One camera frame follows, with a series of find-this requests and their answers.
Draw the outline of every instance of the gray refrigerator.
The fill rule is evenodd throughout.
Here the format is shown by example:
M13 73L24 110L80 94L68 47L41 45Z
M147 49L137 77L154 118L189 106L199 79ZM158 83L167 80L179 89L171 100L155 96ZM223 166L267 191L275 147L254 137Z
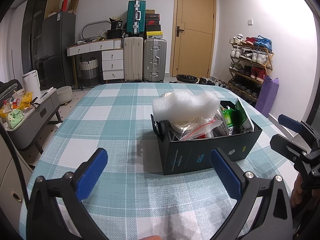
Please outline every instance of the gray refrigerator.
M42 26L43 68L47 87L74 84L67 47L75 42L76 15L59 12L44 19Z

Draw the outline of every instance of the checkered tablecloth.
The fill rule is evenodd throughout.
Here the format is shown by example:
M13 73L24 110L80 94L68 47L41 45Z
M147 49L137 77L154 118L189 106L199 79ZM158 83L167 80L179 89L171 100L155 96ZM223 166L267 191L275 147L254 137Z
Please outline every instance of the checkered tablecloth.
M137 240L150 235L160 235L163 240L210 239L236 202L229 198L214 169L162 175L158 142L151 125L152 100L181 89L195 95L214 90L220 99L233 103L237 98L220 87L193 84L125 83L96 87L82 98L52 137L28 184L29 195L36 177L60 178L67 171L75 171L102 147L108 152L108 164L83 204L110 240ZM239 166L262 178L281 174L290 192L296 178L292 163L269 145L271 137L280 131L243 103L263 131L248 157L238 162ZM58 202L65 209L60 199ZM23 204L20 234L24 239L26 216ZM248 223L243 232L249 229Z

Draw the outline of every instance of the human hand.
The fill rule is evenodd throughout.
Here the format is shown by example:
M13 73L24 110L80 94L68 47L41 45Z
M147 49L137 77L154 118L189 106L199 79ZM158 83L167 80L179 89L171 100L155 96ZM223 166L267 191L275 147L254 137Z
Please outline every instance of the human hand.
M301 177L301 174L299 173L296 181L294 182L294 188L291 193L290 205L293 208L295 208L297 205L299 205L302 202L303 190L301 189L301 183L302 183L302 177ZM314 197L320 197L320 188L313 189L312 195Z
M159 237L159 236L148 236L148 237L142 238L140 240L161 240L161 237Z

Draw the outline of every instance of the white curtain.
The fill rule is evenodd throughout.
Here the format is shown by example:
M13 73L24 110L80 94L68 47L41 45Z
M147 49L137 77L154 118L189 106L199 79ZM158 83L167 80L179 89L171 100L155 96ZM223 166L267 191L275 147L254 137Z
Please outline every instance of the white curtain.
M10 80L8 65L8 37L11 16L14 8L10 8L0 23L0 81Z

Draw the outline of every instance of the drawer handle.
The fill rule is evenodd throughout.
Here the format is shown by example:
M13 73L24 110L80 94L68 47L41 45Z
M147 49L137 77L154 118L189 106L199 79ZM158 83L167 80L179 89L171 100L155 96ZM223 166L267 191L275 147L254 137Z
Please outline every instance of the drawer handle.
M22 199L17 195L15 194L13 191L11 192L11 195L14 197L14 199L18 202L22 202Z
M40 112L40 116L41 118L44 117L44 115L47 113L47 110L46 109L43 109L41 112Z

